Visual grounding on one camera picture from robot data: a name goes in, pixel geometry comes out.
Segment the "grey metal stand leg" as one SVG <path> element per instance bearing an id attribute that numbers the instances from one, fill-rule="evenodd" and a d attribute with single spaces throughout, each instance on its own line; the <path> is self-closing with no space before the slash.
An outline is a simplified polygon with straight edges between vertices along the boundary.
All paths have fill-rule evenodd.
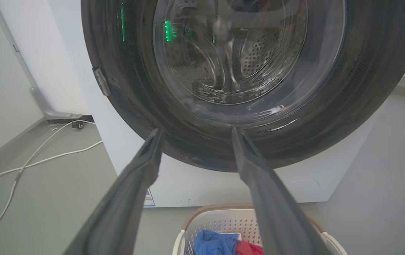
<path id="1" fill-rule="evenodd" d="M 0 12 L 0 27 L 2 28 L 8 42 L 11 45 L 11 48 L 14 51 L 14 54 L 15 54 L 17 60 L 19 61 L 19 64 L 21 65 L 28 81 L 30 82 L 30 85 L 31 85 L 30 93 L 34 97 L 34 100 L 37 102 L 37 105 L 39 106 L 40 110 L 42 111 L 43 115 L 45 116 L 45 119 L 46 120 L 70 120 L 70 119 L 82 118 L 81 113 L 74 114 L 74 113 L 68 113 L 68 112 L 57 112 L 50 106 L 50 104 L 47 102 L 44 95 L 38 88 L 37 83 L 35 82 L 29 68 L 27 67 L 27 64 L 24 61 L 24 58 L 21 55 L 18 45 L 16 44 L 16 42 L 11 34 L 11 31 L 9 30 L 1 12 Z"/>

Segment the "round black washing machine door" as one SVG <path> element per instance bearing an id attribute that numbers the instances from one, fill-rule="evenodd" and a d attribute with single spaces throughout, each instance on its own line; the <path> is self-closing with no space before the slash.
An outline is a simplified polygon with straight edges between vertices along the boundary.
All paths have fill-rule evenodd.
<path id="1" fill-rule="evenodd" d="M 405 73 L 405 0 L 80 0 L 102 93 L 164 153 L 236 172 L 232 129 L 269 166 L 361 126 Z"/>

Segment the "red garment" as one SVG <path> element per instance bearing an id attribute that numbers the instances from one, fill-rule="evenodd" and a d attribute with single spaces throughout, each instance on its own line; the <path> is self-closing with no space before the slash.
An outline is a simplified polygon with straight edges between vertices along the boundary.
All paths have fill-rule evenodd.
<path id="1" fill-rule="evenodd" d="M 242 240 L 236 244 L 235 255 L 264 255 L 263 248 Z"/>

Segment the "blue garment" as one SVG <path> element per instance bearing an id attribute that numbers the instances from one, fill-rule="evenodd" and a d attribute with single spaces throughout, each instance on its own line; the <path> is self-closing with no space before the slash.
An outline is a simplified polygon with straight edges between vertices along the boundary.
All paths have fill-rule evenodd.
<path id="1" fill-rule="evenodd" d="M 235 255 L 236 245 L 241 242 L 239 233 L 200 231 L 194 239 L 194 255 Z"/>

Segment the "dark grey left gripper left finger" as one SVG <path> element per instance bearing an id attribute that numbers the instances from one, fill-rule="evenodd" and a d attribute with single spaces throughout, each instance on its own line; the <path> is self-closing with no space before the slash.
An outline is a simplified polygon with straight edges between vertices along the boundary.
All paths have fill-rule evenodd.
<path id="1" fill-rule="evenodd" d="M 165 134 L 154 129 L 63 255 L 133 255 L 147 190 L 158 178 Z"/>

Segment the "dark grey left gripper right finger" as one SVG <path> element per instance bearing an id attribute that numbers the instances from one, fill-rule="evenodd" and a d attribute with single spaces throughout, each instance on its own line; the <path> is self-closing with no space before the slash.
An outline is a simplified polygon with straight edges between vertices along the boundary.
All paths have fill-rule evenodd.
<path id="1" fill-rule="evenodd" d="M 333 255 L 243 129 L 232 130 L 238 173 L 248 186 L 264 255 Z"/>

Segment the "white washing machine body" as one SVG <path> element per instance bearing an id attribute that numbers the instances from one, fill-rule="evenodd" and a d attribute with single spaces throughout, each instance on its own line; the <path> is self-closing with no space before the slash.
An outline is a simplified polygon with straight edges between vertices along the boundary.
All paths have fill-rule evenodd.
<path id="1" fill-rule="evenodd" d="M 99 89 L 89 60 L 81 17 L 81 0 L 48 0 L 73 71 L 117 174 L 132 160 L 142 139 L 125 123 Z M 326 202 L 340 184 L 371 132 L 382 108 L 356 131 L 327 150 L 276 169 L 297 202 Z M 202 169 L 162 155 L 158 178 L 147 206 L 189 207 L 251 203 L 237 172 Z"/>

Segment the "white plastic laundry basket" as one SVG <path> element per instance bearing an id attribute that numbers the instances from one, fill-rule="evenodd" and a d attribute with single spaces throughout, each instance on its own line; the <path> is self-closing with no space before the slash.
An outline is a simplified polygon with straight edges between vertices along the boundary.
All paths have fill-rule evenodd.
<path id="1" fill-rule="evenodd" d="M 348 255 L 314 219 L 299 213 L 287 222 L 262 216 L 250 204 L 210 205 L 197 209 L 178 234 L 172 255 L 194 255 L 197 235 L 204 230 L 238 234 L 241 241 L 263 246 L 265 255 Z"/>

